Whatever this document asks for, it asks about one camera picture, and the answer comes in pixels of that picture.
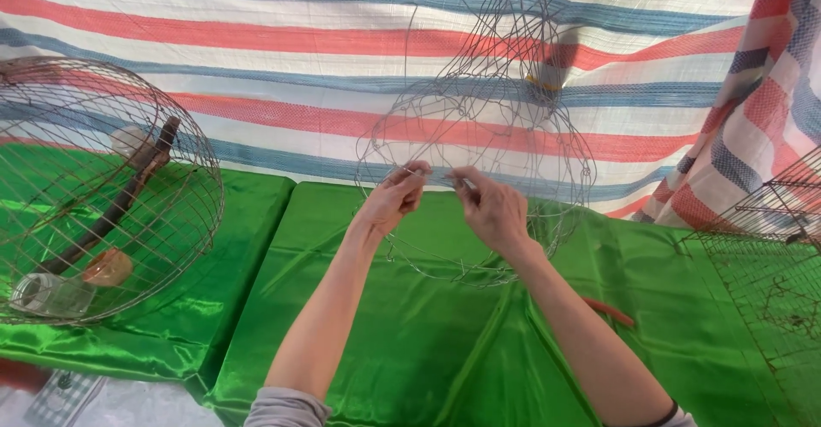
checkered cloth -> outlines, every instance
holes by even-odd
[[[37,394],[23,420],[35,427],[70,427],[106,378],[56,371]]]

green tablecloth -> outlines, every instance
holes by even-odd
[[[206,402],[240,424],[271,359],[319,283],[357,189],[298,184],[236,326]],[[426,193],[400,226],[428,254],[429,273],[455,276],[484,247],[452,193]],[[684,231],[590,213],[553,263],[580,293],[634,317],[615,325],[700,427],[794,425],[775,381],[722,283]],[[426,278],[401,257],[375,258],[327,403],[330,425],[594,425],[543,318],[523,285],[477,289]],[[764,393],[769,400],[765,401]]]
[[[8,146],[18,145],[0,151]],[[47,167],[39,172],[47,178]],[[294,188],[292,180],[270,175],[223,170],[221,176],[225,210],[213,249],[169,287],[93,327],[0,326],[0,357],[122,379],[183,381],[200,399],[216,380]],[[7,193],[0,190],[0,197]]]

metal wire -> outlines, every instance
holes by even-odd
[[[11,307],[15,284],[77,245],[136,174],[134,161],[115,152],[112,133],[132,126],[156,142],[170,118],[180,125],[169,163],[61,277],[80,275],[111,248],[128,255],[133,273],[121,285],[96,287],[81,316]],[[0,323],[88,324],[133,306],[207,252],[221,219],[219,163],[200,128],[171,97],[104,62],[37,56],[0,63],[0,168]]]
[[[724,281],[799,425],[821,425],[821,148],[683,241]]]
[[[529,197],[528,229],[550,256],[578,223],[582,211],[573,207],[587,204],[596,175],[590,149],[561,103],[577,47],[573,31],[559,32],[551,0],[484,0],[478,9],[462,2],[476,23],[459,54],[435,79],[408,85],[360,138],[354,182],[365,198],[366,187],[406,161],[422,159],[434,168],[428,184],[450,188],[447,170],[476,166]],[[398,231],[388,240],[389,259],[398,252],[426,276],[479,287],[517,279],[490,252],[484,261],[466,264],[418,249]],[[407,249],[458,264],[461,272],[437,276],[415,264],[403,253]]]

plaid fabric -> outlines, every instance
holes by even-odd
[[[406,85],[459,53],[483,1],[0,0],[0,59],[111,61],[188,109],[223,166],[350,183],[357,139]],[[598,168],[592,209],[629,217],[697,156],[753,3],[551,1],[568,34],[562,53],[572,54],[561,66],[564,104]],[[735,68],[762,56],[751,51]],[[491,109],[477,121],[498,122]]]
[[[101,376],[55,371],[23,420],[34,427],[70,427],[104,380]]]
[[[821,0],[755,0],[695,145],[634,216],[698,228],[821,145]]]

